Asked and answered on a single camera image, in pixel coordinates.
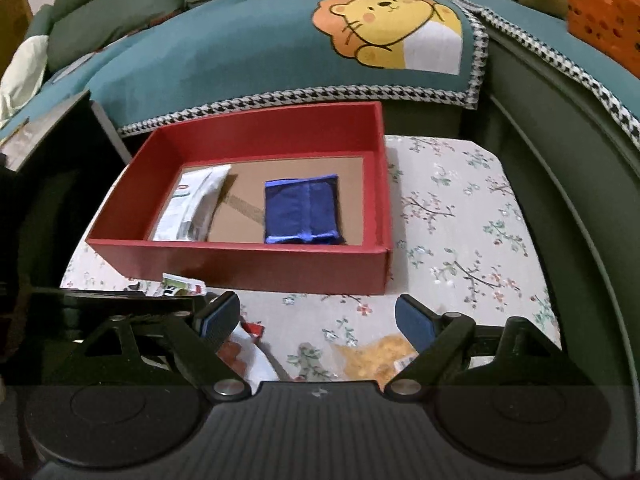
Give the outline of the dark blue snack packet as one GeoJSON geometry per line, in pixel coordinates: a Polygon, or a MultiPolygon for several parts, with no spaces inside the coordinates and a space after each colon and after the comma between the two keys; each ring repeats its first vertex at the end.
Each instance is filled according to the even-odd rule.
{"type": "Polygon", "coordinates": [[[338,245],[338,175],[265,183],[265,243],[338,245]]]}

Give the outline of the orange plastic basket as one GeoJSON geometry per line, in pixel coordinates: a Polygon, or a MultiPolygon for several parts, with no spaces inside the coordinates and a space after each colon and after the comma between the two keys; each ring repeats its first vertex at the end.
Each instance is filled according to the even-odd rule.
{"type": "Polygon", "coordinates": [[[639,0],[567,0],[567,29],[639,77],[639,0]]]}

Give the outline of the white cloth on sofa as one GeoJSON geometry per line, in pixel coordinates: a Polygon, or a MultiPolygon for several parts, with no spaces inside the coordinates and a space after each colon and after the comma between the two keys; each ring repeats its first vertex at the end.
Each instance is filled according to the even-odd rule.
{"type": "Polygon", "coordinates": [[[15,51],[1,78],[1,125],[16,115],[40,90],[48,62],[49,37],[31,36],[15,51]]]}

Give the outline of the white grey snack pouch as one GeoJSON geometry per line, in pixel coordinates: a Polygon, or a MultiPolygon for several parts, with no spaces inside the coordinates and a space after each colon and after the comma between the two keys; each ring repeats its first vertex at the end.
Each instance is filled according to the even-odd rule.
{"type": "Polygon", "coordinates": [[[230,165],[189,169],[180,174],[151,234],[154,242],[204,242],[230,165]]]}

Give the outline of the floral tablecloth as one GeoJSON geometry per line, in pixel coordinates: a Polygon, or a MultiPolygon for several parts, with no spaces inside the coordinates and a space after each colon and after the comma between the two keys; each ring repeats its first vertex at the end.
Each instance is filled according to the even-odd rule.
{"type": "Polygon", "coordinates": [[[332,346],[401,335],[395,304],[403,294],[480,325],[521,316],[559,342],[549,287],[498,157],[470,141],[432,136],[388,136],[385,143],[393,223],[385,292],[239,294],[240,323],[279,380],[346,380],[332,346]]]}

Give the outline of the red yellow snack packet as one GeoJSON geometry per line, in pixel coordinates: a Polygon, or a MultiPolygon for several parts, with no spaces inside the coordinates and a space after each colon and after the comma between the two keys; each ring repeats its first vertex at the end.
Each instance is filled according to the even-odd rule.
{"type": "Polygon", "coordinates": [[[218,358],[256,390],[262,382],[277,382],[278,373],[265,352],[241,323],[217,350],[218,358]]]}

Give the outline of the red cardboard box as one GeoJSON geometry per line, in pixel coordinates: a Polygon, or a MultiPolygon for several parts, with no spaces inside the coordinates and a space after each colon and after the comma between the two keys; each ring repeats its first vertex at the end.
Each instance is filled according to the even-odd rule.
{"type": "Polygon", "coordinates": [[[228,289],[379,295],[392,260],[390,190],[378,102],[294,105],[193,119],[156,129],[130,162],[88,244],[127,278],[166,273],[228,289]],[[188,172],[230,171],[199,242],[156,240],[188,172]],[[269,244],[269,181],[335,176],[341,241],[269,244]]]}

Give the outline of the green sofa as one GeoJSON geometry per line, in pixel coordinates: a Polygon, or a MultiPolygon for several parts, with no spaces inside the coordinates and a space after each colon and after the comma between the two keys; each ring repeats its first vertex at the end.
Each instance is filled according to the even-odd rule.
{"type": "MultiPolygon", "coordinates": [[[[639,382],[638,79],[570,35],[557,18],[511,0],[462,1],[488,36],[477,107],[407,101],[295,105],[379,102],[385,140],[470,141],[496,155],[520,204],[560,323],[561,339],[552,342],[596,384],[634,387],[639,382]]],[[[43,86],[62,68],[190,10],[170,8],[163,18],[92,47],[85,45],[89,23],[64,32],[49,29],[49,44],[62,38],[67,53],[48,55],[43,86]]],[[[428,21],[454,35],[462,32],[458,18],[433,18],[421,0],[352,0],[334,13],[354,25],[364,43],[363,63],[385,68],[408,63],[404,39],[428,21]]],[[[122,174],[82,233],[63,274],[64,287],[115,290],[143,280],[120,274],[87,240],[122,174]]]]}

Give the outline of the black side table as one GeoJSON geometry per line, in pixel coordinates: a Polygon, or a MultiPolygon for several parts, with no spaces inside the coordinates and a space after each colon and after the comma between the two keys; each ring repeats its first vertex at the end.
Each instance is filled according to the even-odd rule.
{"type": "Polygon", "coordinates": [[[1,142],[1,287],[55,287],[131,155],[88,91],[1,142]]]}

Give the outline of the clear bag yellow crackers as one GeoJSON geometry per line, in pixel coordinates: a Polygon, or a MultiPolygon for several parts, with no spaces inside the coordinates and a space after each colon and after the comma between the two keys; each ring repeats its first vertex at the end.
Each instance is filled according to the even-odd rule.
{"type": "Polygon", "coordinates": [[[381,390],[418,356],[412,344],[399,334],[387,335],[362,347],[334,344],[332,351],[341,378],[374,380],[381,390]]]}

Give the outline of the teal lion sofa cover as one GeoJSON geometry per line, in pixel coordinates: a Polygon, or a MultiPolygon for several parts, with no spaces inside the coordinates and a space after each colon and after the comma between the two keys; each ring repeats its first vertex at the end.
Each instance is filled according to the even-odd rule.
{"type": "Polygon", "coordinates": [[[352,0],[215,0],[116,41],[59,70],[4,127],[89,92],[120,136],[198,117],[304,103],[407,101],[477,107],[488,36],[462,0],[421,0],[434,20],[404,39],[401,68],[363,63],[354,25],[334,13],[352,0]]]}

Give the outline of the white Kapron wafer packet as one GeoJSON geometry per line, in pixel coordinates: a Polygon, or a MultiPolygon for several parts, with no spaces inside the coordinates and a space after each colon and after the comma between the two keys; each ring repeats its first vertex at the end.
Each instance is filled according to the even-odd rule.
{"type": "Polygon", "coordinates": [[[149,297],[205,296],[207,286],[196,278],[185,278],[177,274],[164,273],[159,282],[136,281],[125,288],[125,292],[142,292],[149,297]]]}

